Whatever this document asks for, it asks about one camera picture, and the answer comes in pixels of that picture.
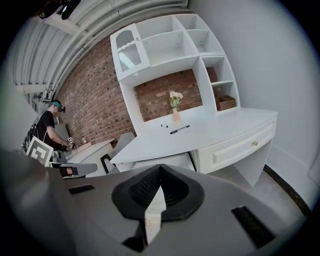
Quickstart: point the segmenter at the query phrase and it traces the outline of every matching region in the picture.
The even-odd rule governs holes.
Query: ceiling
[[[50,100],[75,64],[103,37],[138,15],[173,12],[187,4],[187,0],[82,0],[67,20],[57,13],[30,18],[5,56],[8,76],[29,103]]]

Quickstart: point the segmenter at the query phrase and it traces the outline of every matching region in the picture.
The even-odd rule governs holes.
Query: white shelf unit
[[[128,30],[132,31],[133,37],[125,32]],[[213,87],[222,87],[223,93],[235,98],[236,105],[240,106],[228,59],[215,35],[197,14],[152,18],[129,25],[110,38],[117,78],[137,135],[157,130],[162,123],[171,127],[177,125],[171,114],[144,122],[134,90],[138,85],[172,73],[193,69],[201,96],[202,106],[180,112],[183,123],[227,111],[217,111]],[[137,47],[141,63],[132,65],[124,59],[129,66],[123,71],[123,64],[121,66],[117,58],[119,52],[131,46]],[[136,57],[132,51],[127,56]],[[218,82],[210,81],[206,67],[215,69]]]
[[[211,31],[206,29],[187,30],[199,55],[224,55],[223,50]]]
[[[175,17],[185,30],[210,30],[197,14],[177,14]]]
[[[183,31],[154,35],[143,40],[151,66],[194,56],[193,46]]]
[[[203,56],[201,59],[206,68],[214,68],[215,70],[218,82],[211,82],[211,89],[221,87],[222,95],[234,98],[236,106],[239,107],[238,88],[228,59],[224,56]]]
[[[172,15],[151,18],[136,24],[141,39],[146,39],[159,34],[182,31],[182,27]]]

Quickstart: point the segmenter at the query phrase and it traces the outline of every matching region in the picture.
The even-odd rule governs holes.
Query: white wall
[[[312,207],[320,147],[320,70],[303,29],[263,0],[191,0],[231,63],[242,107],[278,111],[267,164]]]
[[[0,107],[0,148],[21,150],[27,132],[38,115],[15,88],[3,67],[0,67]]]

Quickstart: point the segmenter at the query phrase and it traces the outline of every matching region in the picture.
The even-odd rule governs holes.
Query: flower
[[[184,96],[181,92],[170,91],[170,105],[173,108],[177,108]]]

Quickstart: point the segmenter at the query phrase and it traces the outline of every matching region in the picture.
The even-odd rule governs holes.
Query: gray floor
[[[302,212],[290,196],[264,171],[254,187],[249,185],[233,165],[211,172],[209,175],[235,183],[272,208],[288,226],[303,217]]]

